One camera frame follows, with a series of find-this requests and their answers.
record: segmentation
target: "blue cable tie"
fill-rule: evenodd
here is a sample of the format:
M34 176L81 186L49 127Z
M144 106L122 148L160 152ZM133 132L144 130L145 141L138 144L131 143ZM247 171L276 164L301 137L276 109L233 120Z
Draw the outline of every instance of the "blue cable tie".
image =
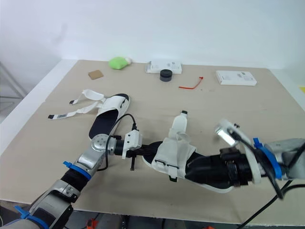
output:
M254 147L260 149L270 161L275 173L275 178L281 179L282 170L273 153L271 153L266 147L264 147L263 144L259 142L257 137L253 138L253 141L254 141Z
M91 175L89 173L87 173L85 170L83 170L82 168L79 168L78 166L75 166L74 164L72 164L71 162L68 161L64 161L63 164L68 167L71 168L81 174L83 174L88 180L91 179Z
M14 206L16 210L21 213L21 219L31 219L36 223L39 223L44 229L49 229L48 224L46 224L42 219L32 216L28 211L23 210L20 206Z

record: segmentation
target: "wooden table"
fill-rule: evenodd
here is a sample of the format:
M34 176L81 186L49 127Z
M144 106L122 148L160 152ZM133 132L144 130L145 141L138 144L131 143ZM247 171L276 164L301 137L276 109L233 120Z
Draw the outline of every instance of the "wooden table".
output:
M91 80L88 72L94 70L101 70L104 77ZM258 84L220 85L216 70L250 71ZM204 80L195 90L178 88L195 85L200 76ZM63 161L73 162L90 145L88 132L95 112L62 120L47 119L49 114L70 112L88 104L69 105L83 89L107 96L128 94L128 112L134 114L144 144L163 140L181 110L189 114L187 134L191 144L204 155L218 154L220 148L226 147L214 133L221 118L238 123L249 137L259 137L262 142L305 136L304 111L267 69L184 65L182 74L164 83L157 74L145 73L144 64L133 63L118 71L110 69L107 62L78 61L0 157L0 199L31 203L61 178L67 170ZM125 135L130 128L131 122L126 118L116 134ZM140 157L136 170L129 168L130 159L111 157L109 169L92 178L74 207L124 215L240 223L275 194L266 178L259 185L218 194L187 180L170 182L168 176L147 167ZM304 194L304 190L292 191L253 223L305 225Z

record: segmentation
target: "white box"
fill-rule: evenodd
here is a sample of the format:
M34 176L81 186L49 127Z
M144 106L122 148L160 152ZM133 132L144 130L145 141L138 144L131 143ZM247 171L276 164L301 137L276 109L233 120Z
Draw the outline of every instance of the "white box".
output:
M173 74L181 74L181 62L171 60L153 60L146 64L145 70L147 73L160 73L163 69L169 69Z
M250 72L216 71L216 76L221 85L255 86L257 84Z

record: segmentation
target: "green sponge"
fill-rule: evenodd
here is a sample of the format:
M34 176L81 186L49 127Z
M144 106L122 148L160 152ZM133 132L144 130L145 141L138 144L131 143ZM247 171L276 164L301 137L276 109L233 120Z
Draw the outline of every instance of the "green sponge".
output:
M126 67L127 65L131 64L132 61L130 58L124 58L124 57L114 57L113 59L111 59L109 61L109 66L112 68L112 69L122 69L124 67Z

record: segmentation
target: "led light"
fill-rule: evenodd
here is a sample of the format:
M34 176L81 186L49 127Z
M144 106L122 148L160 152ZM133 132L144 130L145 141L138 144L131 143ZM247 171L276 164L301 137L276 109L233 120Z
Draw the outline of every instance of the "led light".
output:
M218 129L216 133L230 146L234 146L236 141L232 138L228 133L226 133L223 129Z

